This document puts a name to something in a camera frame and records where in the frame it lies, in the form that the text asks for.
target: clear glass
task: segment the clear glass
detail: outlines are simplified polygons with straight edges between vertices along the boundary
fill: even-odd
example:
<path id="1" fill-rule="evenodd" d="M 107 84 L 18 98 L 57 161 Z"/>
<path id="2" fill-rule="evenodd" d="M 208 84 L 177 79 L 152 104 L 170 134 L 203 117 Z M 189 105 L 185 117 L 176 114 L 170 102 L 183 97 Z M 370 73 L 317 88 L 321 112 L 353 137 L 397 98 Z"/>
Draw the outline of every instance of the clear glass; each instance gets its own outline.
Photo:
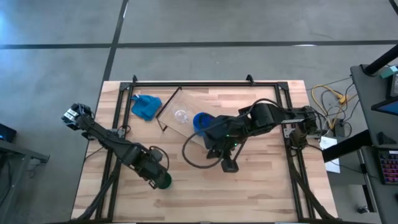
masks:
<path id="1" fill-rule="evenodd" d="M 185 103 L 174 103 L 172 106 L 172 111 L 174 113 L 174 118 L 176 121 L 178 121 L 179 123 L 188 122 L 187 106 Z"/>

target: wooden table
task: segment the wooden table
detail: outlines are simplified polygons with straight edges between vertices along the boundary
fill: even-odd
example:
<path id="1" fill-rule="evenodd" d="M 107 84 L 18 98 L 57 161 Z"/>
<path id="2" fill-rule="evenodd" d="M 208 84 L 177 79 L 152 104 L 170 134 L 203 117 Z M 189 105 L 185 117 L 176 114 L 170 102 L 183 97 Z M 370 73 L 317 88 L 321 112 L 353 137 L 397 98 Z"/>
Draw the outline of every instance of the wooden table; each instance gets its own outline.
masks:
<path id="1" fill-rule="evenodd" d="M 308 105 L 304 82 L 288 83 L 293 106 Z M 105 128 L 110 129 L 112 126 L 119 84 L 120 82 L 104 82 L 101 91 L 95 120 Z M 175 89 L 135 87 L 133 94 L 157 96 L 165 103 Z M 238 109 L 251 105 L 258 98 L 275 100 L 275 91 L 270 87 L 183 89 L 230 115 L 237 115 Z M 123 100 L 120 124 L 126 97 Z M 205 170 L 188 165 L 181 155 L 186 137 L 172 128 L 163 133 L 155 119 L 145 122 L 131 113 L 129 125 L 132 130 L 126 139 L 140 142 L 146 147 L 159 146 L 169 154 L 169 172 L 173 182 L 169 189 L 152 190 L 147 182 L 122 166 L 114 211 L 115 222 L 297 221 L 280 126 L 270 133 L 249 138 L 238 158 L 239 172 L 227 174 L 223 173 L 220 165 Z M 203 151 L 195 150 L 195 147 L 201 146 L 191 142 L 187 147 L 187 156 L 194 162 L 210 163 L 202 159 L 205 155 Z M 100 145 L 96 141 L 89 143 L 87 154 L 98 148 Z M 328 212 L 337 217 L 321 152 L 308 147 L 303 155 L 311 190 Z M 102 150 L 84 163 L 72 218 L 82 214 L 98 193 L 105 158 L 106 151 Z M 105 211 L 108 209 L 109 194 L 105 200 Z M 302 192 L 300 198 L 306 214 Z"/>

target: concrete floor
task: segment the concrete floor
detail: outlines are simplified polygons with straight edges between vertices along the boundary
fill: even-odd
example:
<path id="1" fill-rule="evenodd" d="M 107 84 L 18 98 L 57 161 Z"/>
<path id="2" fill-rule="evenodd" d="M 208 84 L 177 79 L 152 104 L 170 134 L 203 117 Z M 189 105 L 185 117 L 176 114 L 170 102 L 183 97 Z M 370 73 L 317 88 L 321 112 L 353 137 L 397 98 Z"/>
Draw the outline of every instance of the concrete floor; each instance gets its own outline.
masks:
<path id="1" fill-rule="evenodd" d="M 0 45 L 111 43 L 121 4 L 0 1 Z M 120 43 L 397 40 L 397 22 L 388 0 L 130 0 Z M 391 47 L 118 49 L 109 79 L 242 80 L 251 74 L 305 80 L 310 88 L 348 77 L 350 66 L 372 62 Z M 87 142 L 60 117 L 74 102 L 96 108 L 108 55 L 109 49 L 0 50 L 0 123 L 18 131 L 19 145 L 51 154 L 47 166 L 27 178 L 13 223 L 69 219 Z M 344 92 L 349 84 L 331 86 Z M 326 97 L 327 104 L 334 102 Z M 350 122 L 353 134 L 366 129 L 360 105 Z M 355 156 L 342 161 L 356 165 Z M 360 191 L 347 185 L 354 179 L 360 177 L 347 170 L 330 175 L 340 218 L 380 222 L 375 214 L 355 213 L 363 202 Z"/>

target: blue cloth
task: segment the blue cloth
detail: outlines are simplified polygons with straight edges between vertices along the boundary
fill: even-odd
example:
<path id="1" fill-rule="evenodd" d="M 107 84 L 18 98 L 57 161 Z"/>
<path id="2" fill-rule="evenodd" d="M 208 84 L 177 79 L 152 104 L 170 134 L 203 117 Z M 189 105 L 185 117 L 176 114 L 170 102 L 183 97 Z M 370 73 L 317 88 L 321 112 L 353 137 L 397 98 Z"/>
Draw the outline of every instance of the blue cloth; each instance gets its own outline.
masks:
<path id="1" fill-rule="evenodd" d="M 134 95 L 131 100 L 135 101 L 131 112 L 146 121 L 154 119 L 156 111 L 162 106 L 162 102 L 158 97 L 148 95 Z"/>

